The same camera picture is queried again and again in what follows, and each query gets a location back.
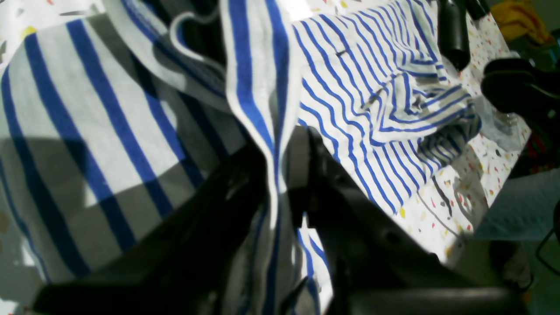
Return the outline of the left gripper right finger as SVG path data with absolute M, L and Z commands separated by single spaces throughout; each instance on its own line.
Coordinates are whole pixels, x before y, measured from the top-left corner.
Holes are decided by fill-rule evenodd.
M 524 315 L 521 296 L 481 287 L 423 250 L 334 160 L 318 131 L 296 127 L 287 147 L 292 222 L 314 228 L 333 299 L 329 315 Z

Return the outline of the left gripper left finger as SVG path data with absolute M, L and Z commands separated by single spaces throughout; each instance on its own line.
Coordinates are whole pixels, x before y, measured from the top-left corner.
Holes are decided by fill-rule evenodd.
M 246 145 L 122 257 L 78 280 L 46 285 L 42 315 L 214 315 L 232 259 L 265 197 L 265 162 Z

